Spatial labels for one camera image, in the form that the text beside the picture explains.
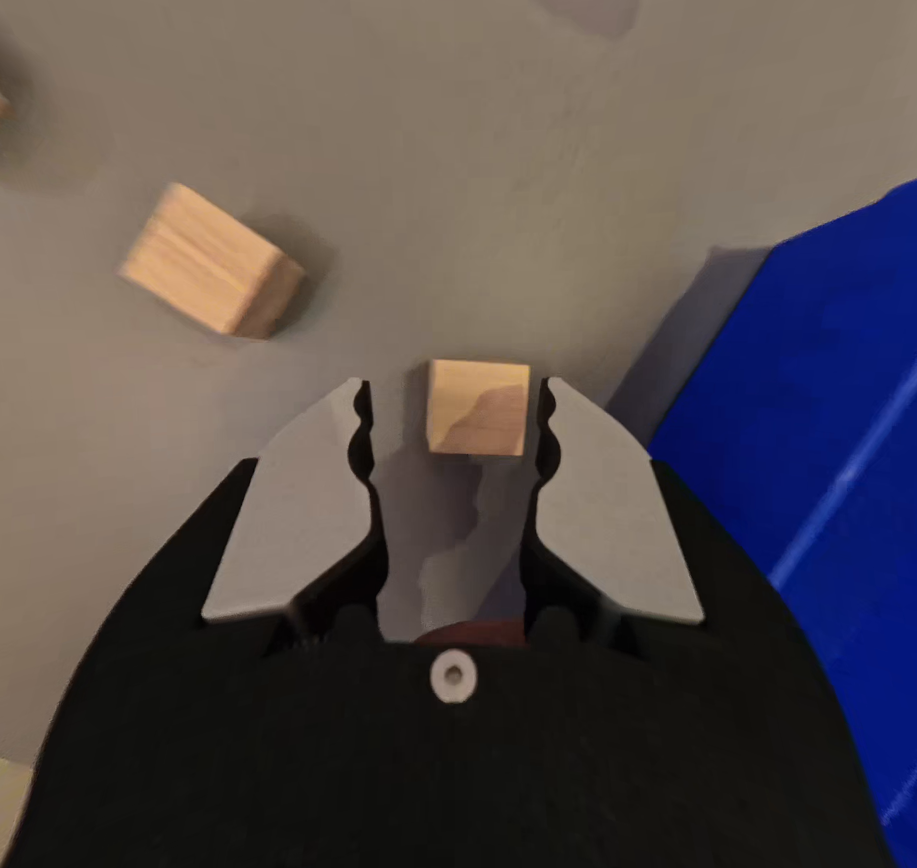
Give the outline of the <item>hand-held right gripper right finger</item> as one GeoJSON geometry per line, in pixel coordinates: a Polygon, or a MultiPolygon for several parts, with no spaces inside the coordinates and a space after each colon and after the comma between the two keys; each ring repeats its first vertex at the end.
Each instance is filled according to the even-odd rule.
{"type": "Polygon", "coordinates": [[[579,636],[612,616],[684,626],[704,608],[647,450],[558,376],[535,415],[536,481],[522,532],[524,627],[567,610],[579,636]]]}

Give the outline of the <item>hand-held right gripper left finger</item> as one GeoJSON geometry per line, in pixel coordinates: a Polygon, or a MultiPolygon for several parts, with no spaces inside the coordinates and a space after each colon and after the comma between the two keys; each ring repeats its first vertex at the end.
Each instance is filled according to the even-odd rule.
{"type": "Polygon", "coordinates": [[[389,556],[372,429],[370,383],[351,377],[269,441],[203,603],[206,622],[281,615],[319,638],[348,607],[378,619],[389,556]]]}

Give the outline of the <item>wooden cube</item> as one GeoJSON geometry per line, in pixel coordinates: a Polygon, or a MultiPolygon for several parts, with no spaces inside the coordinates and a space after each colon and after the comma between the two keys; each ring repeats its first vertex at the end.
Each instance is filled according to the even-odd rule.
{"type": "Polygon", "coordinates": [[[189,186],[170,183],[118,276],[212,332],[265,342],[304,269],[189,186]]]}
{"type": "Polygon", "coordinates": [[[519,458],[531,367],[433,359],[428,364],[427,447],[431,453],[519,458]]]}

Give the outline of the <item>blue plastic bin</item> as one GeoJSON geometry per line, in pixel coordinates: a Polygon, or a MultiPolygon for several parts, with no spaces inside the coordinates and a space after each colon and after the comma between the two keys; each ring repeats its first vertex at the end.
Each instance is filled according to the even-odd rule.
{"type": "Polygon", "coordinates": [[[715,249],[606,404],[781,595],[915,866],[916,182],[715,249]]]}

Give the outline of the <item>person's beige hoodie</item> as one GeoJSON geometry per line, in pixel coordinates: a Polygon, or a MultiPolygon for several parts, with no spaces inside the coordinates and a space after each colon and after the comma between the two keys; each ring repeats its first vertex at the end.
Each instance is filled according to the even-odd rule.
{"type": "Polygon", "coordinates": [[[32,781],[29,765],[1,759],[1,866],[28,805],[32,781]]]}

